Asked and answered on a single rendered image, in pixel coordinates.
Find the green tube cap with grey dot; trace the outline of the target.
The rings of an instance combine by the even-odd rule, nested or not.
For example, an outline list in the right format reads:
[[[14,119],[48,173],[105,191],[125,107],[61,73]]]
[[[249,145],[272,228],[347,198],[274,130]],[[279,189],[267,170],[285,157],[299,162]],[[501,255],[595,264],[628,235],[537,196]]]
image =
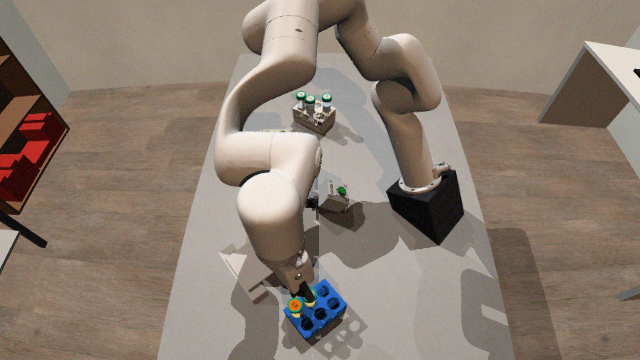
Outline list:
[[[314,305],[316,305],[316,298],[317,298],[317,292],[314,288],[309,287],[310,290],[312,291],[313,295],[315,296],[315,299],[313,301],[311,301],[310,303],[305,299],[305,297],[303,297],[303,301],[304,304],[306,305],[306,307],[313,307]]]

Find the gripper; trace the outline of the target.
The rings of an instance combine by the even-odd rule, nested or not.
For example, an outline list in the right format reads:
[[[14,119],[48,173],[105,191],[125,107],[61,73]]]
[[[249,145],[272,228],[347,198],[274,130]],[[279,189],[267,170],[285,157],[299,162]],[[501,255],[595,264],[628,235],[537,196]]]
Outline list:
[[[290,268],[279,268],[274,272],[274,275],[277,275],[277,277],[288,288],[292,298],[295,298],[296,296],[302,298],[305,297],[308,302],[311,302],[315,299],[315,296],[313,295],[307,283],[312,283],[315,279],[315,275],[311,260],[305,249],[302,254],[302,261],[304,263],[304,266],[301,269],[297,270],[291,265]]]

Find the blue tube rack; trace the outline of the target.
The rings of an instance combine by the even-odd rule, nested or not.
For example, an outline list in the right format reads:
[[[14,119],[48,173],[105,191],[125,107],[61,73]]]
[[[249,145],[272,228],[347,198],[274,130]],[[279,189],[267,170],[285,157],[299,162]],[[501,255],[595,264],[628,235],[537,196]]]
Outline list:
[[[311,337],[313,337],[316,333],[323,329],[328,322],[330,323],[346,310],[345,301],[326,280],[323,279],[313,288],[317,292],[316,305],[314,305],[313,307],[306,307],[302,297],[300,297],[299,299],[303,303],[303,315],[301,315],[299,318],[293,317],[287,307],[283,310],[294,327],[296,326],[295,328],[297,328],[298,332],[302,334],[301,336],[304,339],[306,338],[305,341],[308,341]],[[330,303],[327,304],[327,301],[328,303]],[[340,305],[340,307],[336,302]],[[312,324],[313,322],[314,326]]]

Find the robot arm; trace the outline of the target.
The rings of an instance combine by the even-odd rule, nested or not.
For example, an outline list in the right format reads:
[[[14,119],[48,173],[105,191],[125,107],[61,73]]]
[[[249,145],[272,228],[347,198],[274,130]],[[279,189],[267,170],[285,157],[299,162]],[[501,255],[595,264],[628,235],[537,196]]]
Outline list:
[[[441,102],[439,81],[414,36],[382,40],[365,0],[266,0],[254,8],[243,21],[242,36],[261,61],[224,102],[214,167],[223,183],[241,187],[236,208],[250,242],[238,250],[232,243],[219,254],[255,305],[269,296],[264,279],[279,268],[304,266],[302,213],[321,170],[322,148],[308,133],[243,127],[259,106],[313,79],[318,33],[332,26],[363,78],[380,81],[371,89],[371,100],[402,175],[400,189],[428,192],[441,182],[441,172],[451,169],[444,161],[434,164],[423,124],[411,112],[431,111]]]

